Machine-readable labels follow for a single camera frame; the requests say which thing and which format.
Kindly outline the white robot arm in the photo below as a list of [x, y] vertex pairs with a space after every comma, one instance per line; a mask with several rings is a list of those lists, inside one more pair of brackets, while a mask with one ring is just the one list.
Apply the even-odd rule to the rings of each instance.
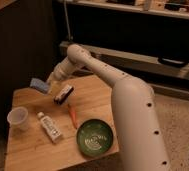
[[111, 108], [125, 171], [171, 171], [154, 104], [154, 90], [145, 81], [94, 58], [72, 44], [47, 83], [62, 81], [86, 67], [111, 91]]

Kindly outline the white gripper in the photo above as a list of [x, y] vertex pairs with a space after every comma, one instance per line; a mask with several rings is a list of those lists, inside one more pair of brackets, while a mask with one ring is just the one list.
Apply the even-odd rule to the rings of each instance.
[[68, 75], [62, 70], [62, 68], [60, 66], [56, 66], [47, 79], [47, 94], [53, 93], [53, 82], [63, 81], [67, 77]]

